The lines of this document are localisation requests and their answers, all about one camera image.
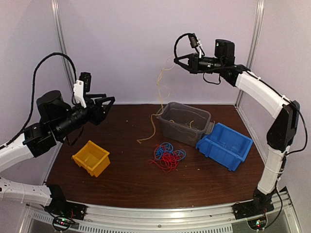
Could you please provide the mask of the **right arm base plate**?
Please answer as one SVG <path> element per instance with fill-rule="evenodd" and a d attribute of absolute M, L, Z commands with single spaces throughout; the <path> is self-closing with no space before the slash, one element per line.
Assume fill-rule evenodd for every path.
<path fill-rule="evenodd" d="M 263 215 L 267 212 L 273 211 L 274 209 L 275 208 L 272 204 L 268 204 L 263 209 L 258 209 L 254 206 L 253 200 L 246 202 L 236 202 L 232 205 L 233 214 L 236 220 Z"/>

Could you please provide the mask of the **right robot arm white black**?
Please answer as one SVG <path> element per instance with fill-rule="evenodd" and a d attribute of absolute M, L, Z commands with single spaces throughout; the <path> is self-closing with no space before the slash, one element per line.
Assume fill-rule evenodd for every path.
<path fill-rule="evenodd" d="M 300 105 L 278 93 L 274 88 L 257 77 L 244 65 L 235 64 L 235 44 L 229 40 L 216 39 L 214 57 L 206 57 L 200 40 L 193 33 L 186 33 L 194 53 L 177 54 L 173 48 L 174 62 L 191 74 L 219 74 L 233 87 L 247 93 L 256 100 L 275 120 L 267 133 L 268 157 L 261 179 L 249 203 L 253 214 L 260 214 L 271 202 L 276 192 L 277 181 L 284 171 L 290 146 L 297 132 L 301 118 Z"/>

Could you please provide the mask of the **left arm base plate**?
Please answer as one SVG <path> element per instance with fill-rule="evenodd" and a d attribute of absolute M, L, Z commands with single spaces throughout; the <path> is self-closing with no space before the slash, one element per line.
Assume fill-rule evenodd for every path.
<path fill-rule="evenodd" d="M 53 215 L 65 216 L 77 220 L 84 220 L 86 213 L 86 205 L 56 199 L 52 199 L 51 203 L 45 206 L 45 209 Z"/>

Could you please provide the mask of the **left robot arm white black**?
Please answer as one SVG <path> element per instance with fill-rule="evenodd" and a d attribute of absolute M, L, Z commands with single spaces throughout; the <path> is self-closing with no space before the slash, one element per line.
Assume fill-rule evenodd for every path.
<path fill-rule="evenodd" d="M 57 142 L 64 142 L 70 133 L 88 122 L 95 126 L 101 124 L 114 102 L 115 98 L 106 94 L 87 94 L 84 104 L 71 107 L 63 101 L 58 90 L 44 94 L 36 101 L 40 121 L 27 126 L 12 142 L 1 145 L 1 171 L 48 152 Z M 0 199 L 51 207 L 60 216 L 70 211 L 70 205 L 58 185 L 36 186 L 1 178 Z"/>

